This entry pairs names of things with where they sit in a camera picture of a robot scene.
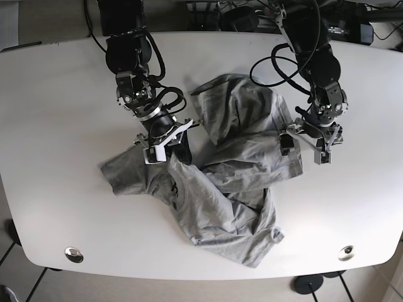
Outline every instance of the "crumpled fabric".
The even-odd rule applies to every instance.
[[[139,146],[101,171],[116,195],[149,194],[168,205],[194,245],[257,267],[284,237],[269,188],[302,174],[298,142],[289,155],[280,152],[278,130],[292,121],[290,113],[279,94],[246,75],[220,76],[191,95],[217,147],[203,167],[186,165],[175,154],[145,165]]]

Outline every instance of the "white table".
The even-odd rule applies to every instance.
[[[183,91],[220,74],[248,73],[283,43],[281,36],[250,33],[154,37],[167,68],[162,83]],[[344,143],[333,148],[333,164],[322,166],[302,145],[304,175],[273,186],[285,239],[257,269],[192,246],[160,201],[113,195],[98,164],[144,130],[116,105],[114,75],[92,40],[0,54],[0,173],[26,256],[68,271],[186,280],[297,276],[390,259],[403,229],[403,55],[332,46],[349,99],[339,119]],[[270,63],[262,67],[257,76],[278,80]],[[289,74],[295,68],[280,67]],[[155,58],[150,69],[159,72]],[[277,90],[294,116],[296,105],[306,106],[289,85]],[[178,115],[186,117],[197,119],[191,105]],[[208,138],[199,127],[190,141],[196,154]],[[341,262],[338,253],[348,245],[356,255]],[[66,247],[78,248],[84,261],[70,262]]]

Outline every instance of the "black cable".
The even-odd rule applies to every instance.
[[[152,49],[154,49],[154,51],[156,52],[157,60],[158,60],[158,63],[159,63],[159,68],[161,69],[161,72],[160,72],[159,75],[157,75],[157,76],[156,75],[150,75],[150,77],[153,78],[153,80],[155,79],[156,82],[159,82],[165,77],[165,74],[166,74],[165,63],[164,63],[164,60],[162,59],[162,55],[159,52],[157,44],[154,41],[152,35],[146,29],[144,29],[144,31],[145,31],[146,37],[150,41]]]
[[[43,269],[42,273],[40,274],[40,276],[39,276],[39,278],[38,278],[38,281],[37,281],[37,282],[35,283],[35,285],[33,286],[33,289],[31,290],[30,295],[27,297],[27,299],[25,300],[25,302],[29,302],[29,301],[31,300],[33,294],[34,294],[35,291],[37,290],[37,288],[38,288],[38,286],[39,286],[39,284],[40,284],[40,281],[41,281],[42,278],[44,277],[44,275],[45,275],[45,273],[46,273],[47,270],[48,270],[47,267],[45,267],[45,268]]]
[[[341,280],[341,282],[342,282],[342,284],[343,284],[343,286],[344,286],[344,289],[345,289],[346,292],[347,292],[348,298],[350,299],[351,302],[354,302],[354,299],[353,299],[352,295],[350,294],[350,291],[348,290],[348,287],[347,287],[347,285],[346,285],[346,283],[345,283],[345,281],[344,281],[342,275],[340,274],[340,272],[338,272],[338,275],[339,275],[340,280]]]
[[[13,243],[10,245],[10,247],[9,247],[8,250],[7,250],[7,252],[6,252],[6,253],[4,254],[4,256],[1,258],[1,260],[0,260],[0,266],[1,266],[1,264],[3,264],[4,260],[6,260],[8,254],[10,254],[10,252],[11,252],[11,250],[13,249],[14,245],[15,245],[15,242],[13,242]]]
[[[368,6],[370,8],[375,8],[375,9],[388,9],[388,8],[396,8],[400,3],[403,3],[403,0],[398,1],[393,6],[374,6],[374,5],[367,4],[367,3],[364,3],[364,5]]]
[[[387,38],[389,38],[389,37],[390,37],[398,28],[400,28],[402,25],[403,25],[403,22],[402,22],[401,24],[397,25],[385,38],[380,38],[380,37],[377,35],[377,33],[375,33],[375,30],[373,31],[373,34],[374,34],[375,36],[377,36],[377,38],[378,38],[379,40],[384,41],[384,40],[386,40]]]
[[[87,2],[87,0],[83,0],[83,4],[84,4],[84,15],[85,15],[85,17],[86,17],[86,23],[87,23],[87,27],[88,27],[88,30],[89,30],[89,34],[90,34],[91,37],[94,39],[94,41],[95,41],[95,43],[98,45],[98,47],[99,47],[100,49],[102,49],[102,51],[103,51],[104,53],[106,53],[105,48],[103,48],[102,45],[99,44],[98,40],[97,40],[97,39],[95,38],[95,36],[94,36],[93,29],[92,29],[92,25],[91,25],[91,23],[90,23],[90,21],[89,21],[88,2]]]
[[[281,84],[283,84],[283,83],[288,82],[288,81],[289,81],[290,79],[292,79],[293,77],[295,77],[297,74],[299,74],[301,71],[303,71],[303,69],[308,65],[309,61],[311,60],[311,58],[312,58],[313,55],[315,54],[317,45],[318,45],[318,43],[319,43],[319,38],[320,38],[320,35],[321,35],[321,12],[319,11],[319,7],[318,7],[318,5],[317,5],[316,0],[312,0],[312,3],[313,3],[313,5],[314,5],[314,9],[315,9],[315,12],[316,12],[316,15],[317,15],[317,36],[316,36],[316,39],[315,39],[315,44],[314,44],[314,46],[312,47],[312,50],[311,50],[311,52],[310,52],[310,55],[309,55],[308,59],[305,61],[305,63],[304,63],[300,68],[298,68],[297,71],[295,71],[292,75],[290,75],[290,76],[287,77],[286,79],[283,79],[282,81],[277,82],[277,83],[274,83],[274,84],[268,84],[268,85],[266,85],[266,84],[261,84],[261,83],[259,83],[259,82],[256,82],[256,81],[253,79],[253,70],[255,69],[255,67],[256,67],[260,62],[262,62],[262,61],[264,61],[264,60],[271,59],[272,56],[263,58],[263,59],[257,61],[257,62],[252,66],[251,71],[249,72],[249,77],[250,77],[251,81],[252,81],[255,85],[258,85],[258,86],[261,86],[261,87],[275,87],[275,86],[281,85]]]
[[[89,38],[91,36],[91,30],[93,30],[94,26],[93,26],[93,22],[92,22],[92,20],[90,18],[90,15],[89,15],[88,3],[86,4],[86,7],[87,7],[87,11],[84,10],[84,16],[85,16],[86,20],[88,20],[89,27],[90,27],[89,33],[87,35],[87,38]]]
[[[312,288],[312,283],[309,283],[308,284],[308,287],[309,287],[309,289],[310,289],[310,293],[313,295],[313,297],[314,297],[314,300],[315,300],[315,302],[317,302],[317,298],[316,298],[316,295],[315,295],[315,291],[314,291],[314,289]]]
[[[260,0],[256,0],[256,1],[259,2],[259,3],[261,3],[262,5],[266,6],[268,9],[271,10],[271,7],[268,6],[266,3],[264,3],[264,2],[262,2],[262,1],[260,1]]]
[[[277,45],[275,48],[273,48],[273,50],[271,51],[271,63],[273,64],[273,67],[275,68],[275,70],[277,71],[277,73],[280,75],[280,77],[282,77],[283,79],[287,78],[287,75],[279,68],[279,66],[277,65],[277,61],[276,61],[276,54],[280,49],[284,49],[284,48],[288,48],[290,47],[287,43],[284,44],[279,44]],[[292,87],[294,87],[296,90],[310,96],[310,91],[304,89],[303,87],[299,86],[296,82],[294,82],[293,80],[289,80],[287,81],[287,83],[289,83],[289,85],[291,85]]]

